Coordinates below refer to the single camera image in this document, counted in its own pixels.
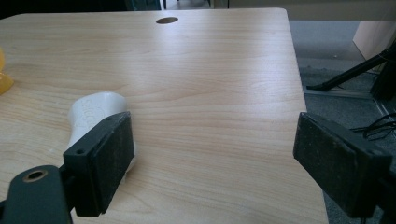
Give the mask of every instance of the white plastic part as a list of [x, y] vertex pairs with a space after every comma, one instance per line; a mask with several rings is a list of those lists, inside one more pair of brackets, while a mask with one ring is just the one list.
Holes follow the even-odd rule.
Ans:
[[[72, 133], [67, 148], [73, 146], [102, 119], [124, 111], [126, 111], [125, 98], [111, 91], [98, 92], [76, 100], [68, 115]], [[136, 152], [136, 143], [134, 142], [134, 158], [131, 160], [127, 172], [134, 166]]]

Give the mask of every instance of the screw hole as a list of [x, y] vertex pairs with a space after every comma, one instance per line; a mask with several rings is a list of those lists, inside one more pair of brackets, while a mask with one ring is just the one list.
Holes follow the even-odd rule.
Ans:
[[28, 175], [26, 175], [23, 178], [23, 181], [26, 183], [35, 182], [35, 181], [43, 178], [47, 174], [48, 174], [48, 171], [46, 171], [46, 170], [36, 170], [36, 171], [33, 171], [33, 172], [29, 173]]
[[84, 152], [85, 152], [85, 150], [82, 149], [82, 148], [80, 148], [80, 149], [78, 149], [78, 150], [76, 151], [76, 153], [77, 153], [78, 155], [83, 154]]

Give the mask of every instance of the wood grain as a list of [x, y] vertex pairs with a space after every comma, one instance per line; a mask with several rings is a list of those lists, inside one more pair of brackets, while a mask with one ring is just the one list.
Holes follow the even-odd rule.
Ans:
[[15, 80], [0, 96], [0, 198], [18, 173], [63, 163], [74, 101], [114, 91], [137, 164], [104, 215], [76, 223], [327, 223], [292, 157], [305, 105], [285, 10], [26, 14], [0, 21], [0, 46]]

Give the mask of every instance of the black tripod leg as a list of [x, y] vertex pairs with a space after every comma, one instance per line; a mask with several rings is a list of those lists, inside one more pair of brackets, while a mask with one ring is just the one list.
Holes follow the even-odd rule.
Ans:
[[390, 100], [396, 93], [396, 62], [385, 64], [370, 92], [377, 100]]
[[360, 75], [361, 73], [372, 69], [381, 63], [386, 62], [388, 59], [394, 59], [396, 57], [396, 44], [393, 44], [390, 48], [385, 49], [380, 54], [375, 55], [373, 58], [369, 59], [368, 61], [361, 63], [349, 70], [345, 73], [334, 77], [333, 79], [323, 82], [322, 84], [316, 86], [307, 86], [308, 90], [315, 90], [315, 91], [329, 91], [330, 89], [352, 79]]

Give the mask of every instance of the yellow object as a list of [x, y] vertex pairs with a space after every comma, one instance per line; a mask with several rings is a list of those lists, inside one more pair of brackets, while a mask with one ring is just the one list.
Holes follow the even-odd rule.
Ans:
[[14, 80], [12, 80], [11, 77], [1, 72], [5, 64], [6, 60], [4, 58], [3, 51], [0, 49], [0, 95], [8, 91], [12, 84], [14, 84]]

